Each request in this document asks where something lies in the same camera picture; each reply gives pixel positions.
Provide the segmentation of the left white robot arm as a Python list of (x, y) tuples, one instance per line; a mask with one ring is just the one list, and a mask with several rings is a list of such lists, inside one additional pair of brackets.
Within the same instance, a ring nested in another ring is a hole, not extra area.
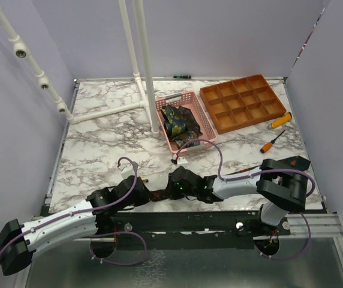
[(28, 267), (34, 256), (76, 238), (112, 235), (118, 231), (115, 213), (142, 206), (158, 195), (139, 177), (130, 176), (117, 186), (91, 193), (85, 200), (51, 216), (19, 223), (8, 221), (0, 231), (0, 267), (4, 276)]

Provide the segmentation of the dark orange patterned tie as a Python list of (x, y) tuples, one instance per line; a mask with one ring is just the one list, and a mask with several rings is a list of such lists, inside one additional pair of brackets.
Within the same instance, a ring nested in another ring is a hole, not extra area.
[(192, 111), (183, 106), (179, 106), (178, 108), (184, 115), (187, 131), (181, 135), (172, 138), (172, 140), (175, 142), (178, 148), (181, 148), (181, 146), (183, 146), (186, 142), (198, 139), (200, 136), (203, 135), (203, 133), (201, 132), (201, 128), (198, 122), (195, 120)]

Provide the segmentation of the pink perforated plastic basket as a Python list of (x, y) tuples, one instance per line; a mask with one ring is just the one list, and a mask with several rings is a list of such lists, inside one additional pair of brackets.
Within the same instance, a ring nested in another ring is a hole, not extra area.
[(194, 91), (155, 100), (158, 119), (172, 153), (190, 140), (216, 141), (217, 135)]

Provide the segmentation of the blue yellow floral tie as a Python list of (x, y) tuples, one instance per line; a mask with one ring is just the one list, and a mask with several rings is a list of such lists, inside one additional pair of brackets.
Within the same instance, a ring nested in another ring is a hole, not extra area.
[(166, 105), (161, 108), (164, 118), (163, 126), (168, 138), (174, 138), (187, 131), (184, 115), (177, 107)]

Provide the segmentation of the brown compartment tray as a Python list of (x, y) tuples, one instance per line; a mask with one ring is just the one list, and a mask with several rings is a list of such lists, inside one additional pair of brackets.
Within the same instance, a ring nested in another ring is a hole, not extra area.
[(262, 74), (202, 87), (200, 97), (218, 134), (280, 118), (287, 112)]

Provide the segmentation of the small black green device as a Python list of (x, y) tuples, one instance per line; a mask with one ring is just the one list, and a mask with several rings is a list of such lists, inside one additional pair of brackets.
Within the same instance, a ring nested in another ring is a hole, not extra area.
[(189, 74), (183, 74), (183, 75), (174, 75), (173, 78), (174, 79), (191, 79), (191, 75)]

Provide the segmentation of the orange box cutter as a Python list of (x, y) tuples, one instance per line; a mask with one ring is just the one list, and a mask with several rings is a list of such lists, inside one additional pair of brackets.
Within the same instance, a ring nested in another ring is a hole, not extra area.
[(287, 122), (290, 122), (292, 119), (291, 112), (287, 112), (284, 116), (278, 118), (277, 120), (273, 121), (269, 126), (267, 127), (269, 130), (276, 129), (282, 125), (284, 125)]

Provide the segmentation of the black metal base rail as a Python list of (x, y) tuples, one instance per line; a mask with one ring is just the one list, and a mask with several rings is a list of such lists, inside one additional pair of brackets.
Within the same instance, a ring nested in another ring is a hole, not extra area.
[(254, 238), (282, 230), (261, 222), (261, 211), (241, 212), (124, 212), (115, 213), (118, 231), (89, 237), (98, 257), (119, 250), (180, 250), (205, 248), (252, 249)]

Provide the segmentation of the white pvc pipe frame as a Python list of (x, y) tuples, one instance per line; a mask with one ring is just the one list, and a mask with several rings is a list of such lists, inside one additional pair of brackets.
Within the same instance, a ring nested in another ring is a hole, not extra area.
[[(38, 80), (38, 87), (42, 91), (49, 93), (56, 105), (57, 111), (66, 117), (69, 124), (75, 125), (102, 116), (142, 108), (145, 110), (151, 125), (151, 135), (157, 138), (160, 135), (160, 128), (157, 118), (154, 83), (151, 76), (150, 51), (143, 1), (133, 1), (134, 18), (139, 36), (140, 51), (142, 53), (142, 70), (139, 69), (136, 56), (127, 3), (126, 1), (116, 1), (114, 7), (119, 9), (128, 45), (128, 56), (124, 57), (124, 64), (131, 64), (132, 66), (132, 78), (137, 86), (140, 98), (133, 104), (121, 104), (117, 108), (101, 109), (97, 112), (88, 112), (80, 116), (72, 112), (69, 105), (65, 104), (64, 93), (60, 92), (54, 83), (54, 76), (44, 67), (44, 62), (38, 58), (38, 50), (33, 45), (27, 43), (23, 36), (19, 35), (19, 30), (12, 26), (3, 12), (1, 3), (0, 26), (6, 33), (13, 56), (26, 61), (32, 68), (32, 72)], [(55, 47), (58, 49), (64, 65), (76, 79), (106, 77), (109, 74), (109, 65), (113, 66), (112, 74), (117, 73), (118, 62), (116, 60), (108, 61), (105, 56), (98, 56), (96, 54), (97, 50), (91, 46), (92, 42), (90, 40), (84, 46), (81, 46), (74, 41), (60, 40), (55, 32), (50, 32), (49, 35)]]

